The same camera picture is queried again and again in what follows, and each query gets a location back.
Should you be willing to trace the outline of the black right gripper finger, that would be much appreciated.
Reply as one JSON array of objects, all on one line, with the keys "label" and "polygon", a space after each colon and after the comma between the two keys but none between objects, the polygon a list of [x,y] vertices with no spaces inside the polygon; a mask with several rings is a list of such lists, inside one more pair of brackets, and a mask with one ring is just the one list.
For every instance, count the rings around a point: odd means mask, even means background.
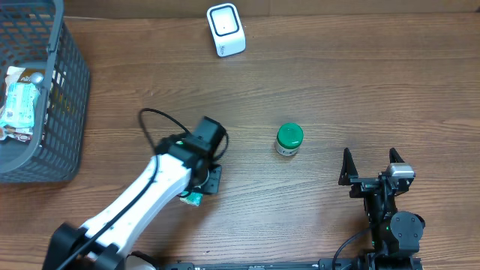
[{"label": "black right gripper finger", "polygon": [[404,159],[398,154],[395,148],[389,149],[389,161],[393,163],[404,163]]},{"label": "black right gripper finger", "polygon": [[343,150],[343,163],[338,179],[339,185],[351,185],[359,177],[353,156],[348,148]]}]

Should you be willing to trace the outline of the teal tissue pack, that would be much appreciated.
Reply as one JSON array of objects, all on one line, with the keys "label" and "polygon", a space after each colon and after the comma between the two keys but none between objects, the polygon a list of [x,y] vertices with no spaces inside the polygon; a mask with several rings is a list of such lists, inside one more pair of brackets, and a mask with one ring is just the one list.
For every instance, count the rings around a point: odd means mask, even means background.
[{"label": "teal tissue pack", "polygon": [[179,199],[190,206],[200,206],[203,195],[201,193],[184,191],[179,195]]}]

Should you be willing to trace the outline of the green lid white jar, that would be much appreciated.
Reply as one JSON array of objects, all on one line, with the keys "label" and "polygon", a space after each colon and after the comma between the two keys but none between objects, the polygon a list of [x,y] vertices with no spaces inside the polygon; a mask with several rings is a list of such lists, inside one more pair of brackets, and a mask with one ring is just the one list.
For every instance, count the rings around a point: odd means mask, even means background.
[{"label": "green lid white jar", "polygon": [[293,156],[300,148],[304,139],[302,128],[296,123],[286,123],[277,132],[274,147],[283,156]]}]

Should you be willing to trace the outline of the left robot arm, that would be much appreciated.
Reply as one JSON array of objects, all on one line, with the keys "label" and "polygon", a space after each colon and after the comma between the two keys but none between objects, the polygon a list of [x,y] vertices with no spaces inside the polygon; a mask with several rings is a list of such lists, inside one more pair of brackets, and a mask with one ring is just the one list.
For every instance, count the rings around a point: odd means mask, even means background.
[{"label": "left robot arm", "polygon": [[43,269],[154,269],[132,247],[182,192],[218,192],[221,165],[215,152],[224,140],[225,128],[208,117],[193,133],[163,138],[142,174],[112,204],[79,228],[64,223],[53,233]]}]

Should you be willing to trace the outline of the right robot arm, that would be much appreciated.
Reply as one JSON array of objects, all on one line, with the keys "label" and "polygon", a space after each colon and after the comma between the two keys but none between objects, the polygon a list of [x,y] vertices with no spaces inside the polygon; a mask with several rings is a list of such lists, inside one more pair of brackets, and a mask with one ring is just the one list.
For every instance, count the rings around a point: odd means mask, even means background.
[{"label": "right robot arm", "polygon": [[[413,167],[405,162],[395,148],[389,149],[389,165],[373,178],[361,178],[348,148],[343,150],[343,163],[338,184],[349,186],[351,198],[361,198],[368,219],[368,228],[348,238],[335,252],[333,269],[422,269],[419,252],[425,220],[418,214],[400,211],[395,199],[409,191],[416,177]],[[372,248],[363,250],[347,263],[338,262],[341,251],[367,233]]]}]

